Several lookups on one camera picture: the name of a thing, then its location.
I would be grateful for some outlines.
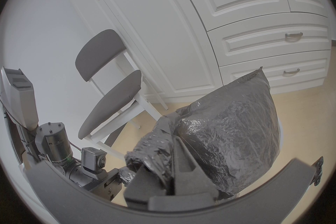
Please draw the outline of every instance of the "light wood floor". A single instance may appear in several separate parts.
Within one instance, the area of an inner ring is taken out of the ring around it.
[[[240,196],[259,187],[278,173],[292,158],[298,158],[312,165],[319,157],[324,157],[323,176],[321,183],[310,186],[304,197],[283,221],[293,223],[316,199],[336,165],[336,48],[331,51],[330,67],[324,84],[320,87],[273,95],[276,111],[283,125],[283,148],[272,168],[254,184],[240,193]],[[162,114],[168,114],[189,103],[167,104],[164,110],[154,104]],[[135,129],[127,124],[112,148],[126,153],[131,151],[139,139],[150,132],[155,124],[146,112],[141,113],[134,121],[141,125]],[[125,165],[123,160],[112,156],[107,158],[107,170]],[[113,202],[126,205],[123,191]]]

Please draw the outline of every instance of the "black plastic wrap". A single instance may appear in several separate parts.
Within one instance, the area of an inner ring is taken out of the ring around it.
[[[125,185],[128,185],[129,183],[131,183],[134,176],[135,176],[135,172],[129,170],[127,166],[124,166],[118,169],[117,177],[120,183],[124,183]]]
[[[171,134],[178,135],[223,197],[263,176],[280,151],[278,117],[262,68],[159,119],[125,156],[143,163],[166,185],[171,178]]]

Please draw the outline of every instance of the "cylindrical motor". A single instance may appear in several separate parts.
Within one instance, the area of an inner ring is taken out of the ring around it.
[[[65,126],[61,122],[45,123],[37,128],[35,143],[53,165],[64,165],[72,160],[72,150]]]

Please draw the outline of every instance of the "chair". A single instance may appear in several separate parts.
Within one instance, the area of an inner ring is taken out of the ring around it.
[[[92,77],[108,62],[121,53],[124,54],[126,59],[132,65],[134,71],[105,95]],[[165,109],[168,109],[168,107],[148,80],[142,75],[135,62],[127,53],[123,41],[114,30],[104,30],[90,39],[79,52],[75,65],[82,78],[86,82],[89,82],[102,96],[102,99],[96,104],[95,108],[91,111],[90,115],[79,129],[78,138],[85,138],[94,144],[95,147],[98,147],[117,158],[124,159],[124,155],[113,150],[111,146],[126,123],[144,110],[146,110],[155,120],[158,120],[162,116],[152,104],[139,93],[141,83],[144,82],[148,86]],[[122,111],[121,109],[130,102],[133,102],[132,105]],[[119,115],[91,135],[91,132],[94,129],[107,121],[115,113],[119,113]],[[132,123],[136,128],[140,128],[138,124],[134,122]],[[109,137],[105,143],[101,142],[101,140],[107,136]]]

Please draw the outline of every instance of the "drawer handle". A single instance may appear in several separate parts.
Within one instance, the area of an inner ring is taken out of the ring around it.
[[[303,36],[303,32],[300,33],[287,33],[285,34],[286,37],[301,37]]]
[[[295,71],[290,71],[290,72],[284,71],[283,73],[284,73],[284,74],[296,74],[296,73],[298,73],[299,71],[300,71],[300,68],[297,68],[297,70],[295,70]]]

